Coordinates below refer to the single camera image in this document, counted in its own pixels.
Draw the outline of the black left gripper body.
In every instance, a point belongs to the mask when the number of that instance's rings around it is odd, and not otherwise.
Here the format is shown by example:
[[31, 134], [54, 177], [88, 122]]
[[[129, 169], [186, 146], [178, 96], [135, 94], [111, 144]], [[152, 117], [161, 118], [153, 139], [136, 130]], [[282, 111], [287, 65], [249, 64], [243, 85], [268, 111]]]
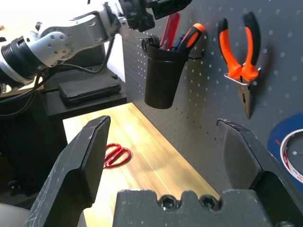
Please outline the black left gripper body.
[[153, 15], [146, 11], [146, 0], [120, 0], [119, 3], [131, 29], [145, 32], [155, 27]]

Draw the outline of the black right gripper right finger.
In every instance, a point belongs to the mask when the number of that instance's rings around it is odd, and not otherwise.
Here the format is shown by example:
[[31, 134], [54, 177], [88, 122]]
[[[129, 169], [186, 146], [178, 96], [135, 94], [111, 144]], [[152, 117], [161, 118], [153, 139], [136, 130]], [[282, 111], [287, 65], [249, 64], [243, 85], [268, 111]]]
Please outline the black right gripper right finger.
[[226, 119], [216, 125], [232, 186], [223, 192], [223, 205], [236, 213], [236, 225], [301, 227], [303, 196], [278, 160], [242, 125]]

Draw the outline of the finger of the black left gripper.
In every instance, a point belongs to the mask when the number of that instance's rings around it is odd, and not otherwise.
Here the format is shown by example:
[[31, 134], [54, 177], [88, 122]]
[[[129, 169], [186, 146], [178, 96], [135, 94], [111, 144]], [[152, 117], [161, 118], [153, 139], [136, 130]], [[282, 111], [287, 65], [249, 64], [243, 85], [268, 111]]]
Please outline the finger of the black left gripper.
[[192, 0], [153, 0], [153, 2], [156, 3], [156, 6], [178, 8], [186, 7]]
[[152, 8], [152, 11], [155, 19], [158, 20], [163, 17], [169, 16], [173, 13], [179, 12], [185, 8], [186, 6], [178, 6], [178, 7], [156, 6]]

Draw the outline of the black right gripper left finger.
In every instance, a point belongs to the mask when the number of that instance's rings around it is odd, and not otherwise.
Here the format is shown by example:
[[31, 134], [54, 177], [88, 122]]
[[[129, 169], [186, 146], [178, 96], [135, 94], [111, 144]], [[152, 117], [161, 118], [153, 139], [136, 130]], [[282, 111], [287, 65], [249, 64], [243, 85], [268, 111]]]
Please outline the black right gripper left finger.
[[26, 227], [76, 227], [95, 202], [103, 171], [111, 119], [89, 121], [64, 148], [42, 186]]

